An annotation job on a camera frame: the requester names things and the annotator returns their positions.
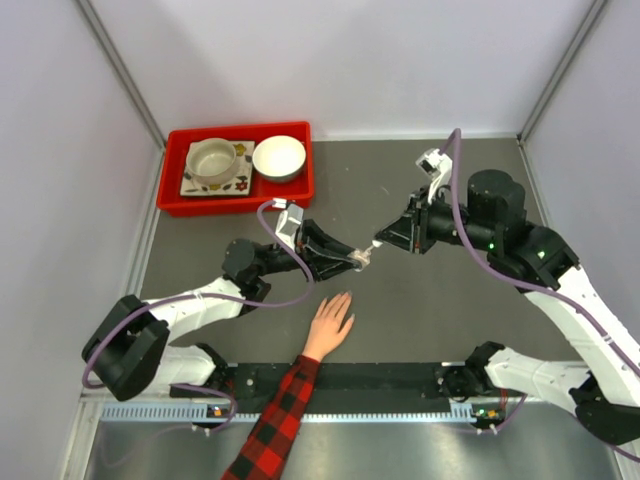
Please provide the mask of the glitter nail polish bottle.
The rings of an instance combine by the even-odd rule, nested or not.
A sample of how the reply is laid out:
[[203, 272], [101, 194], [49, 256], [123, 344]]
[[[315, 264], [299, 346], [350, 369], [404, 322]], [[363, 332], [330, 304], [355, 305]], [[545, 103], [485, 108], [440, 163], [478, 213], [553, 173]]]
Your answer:
[[355, 265], [354, 265], [355, 271], [360, 272], [370, 264], [371, 254], [370, 255], [365, 254], [364, 250], [355, 249], [349, 254], [349, 257], [355, 262]]

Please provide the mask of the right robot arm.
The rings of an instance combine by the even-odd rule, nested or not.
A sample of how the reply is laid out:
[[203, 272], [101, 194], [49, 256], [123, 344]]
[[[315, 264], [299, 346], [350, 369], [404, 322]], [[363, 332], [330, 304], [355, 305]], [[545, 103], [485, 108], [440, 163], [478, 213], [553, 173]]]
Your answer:
[[449, 397], [496, 389], [537, 397], [571, 414], [592, 435], [623, 445], [639, 438], [639, 345], [595, 292], [575, 252], [554, 230], [530, 222], [525, 190], [500, 170], [467, 183], [461, 221], [483, 265], [507, 277], [561, 331], [580, 360], [550, 362], [500, 343], [476, 347], [441, 375]]

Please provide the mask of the red plaid sleeve forearm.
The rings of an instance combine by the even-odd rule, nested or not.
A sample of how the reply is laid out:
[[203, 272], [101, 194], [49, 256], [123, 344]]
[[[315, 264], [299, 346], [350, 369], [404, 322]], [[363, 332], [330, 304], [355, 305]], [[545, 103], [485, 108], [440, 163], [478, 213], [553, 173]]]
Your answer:
[[280, 479], [311, 400], [320, 362], [299, 355], [222, 479]]

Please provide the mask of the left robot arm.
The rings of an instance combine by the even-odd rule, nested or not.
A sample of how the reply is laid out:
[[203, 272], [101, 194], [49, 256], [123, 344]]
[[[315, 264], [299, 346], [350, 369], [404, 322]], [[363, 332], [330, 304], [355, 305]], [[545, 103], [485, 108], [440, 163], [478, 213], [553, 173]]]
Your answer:
[[228, 365], [203, 342], [175, 347], [176, 339], [221, 320], [267, 307], [268, 275], [294, 270], [309, 284], [363, 269], [369, 250], [349, 247], [312, 220], [279, 232], [271, 244], [236, 239], [225, 249], [223, 274], [174, 297], [120, 298], [85, 344], [83, 384], [107, 389], [117, 400], [141, 394], [216, 396], [226, 387]]

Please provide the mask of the person's hand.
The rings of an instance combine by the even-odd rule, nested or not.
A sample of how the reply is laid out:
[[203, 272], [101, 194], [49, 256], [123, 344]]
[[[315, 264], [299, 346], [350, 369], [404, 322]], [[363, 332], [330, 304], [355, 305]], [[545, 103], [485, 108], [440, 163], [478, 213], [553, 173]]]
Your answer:
[[343, 343], [355, 322], [354, 314], [347, 317], [351, 303], [350, 292], [322, 301], [311, 321], [302, 356], [321, 362]]

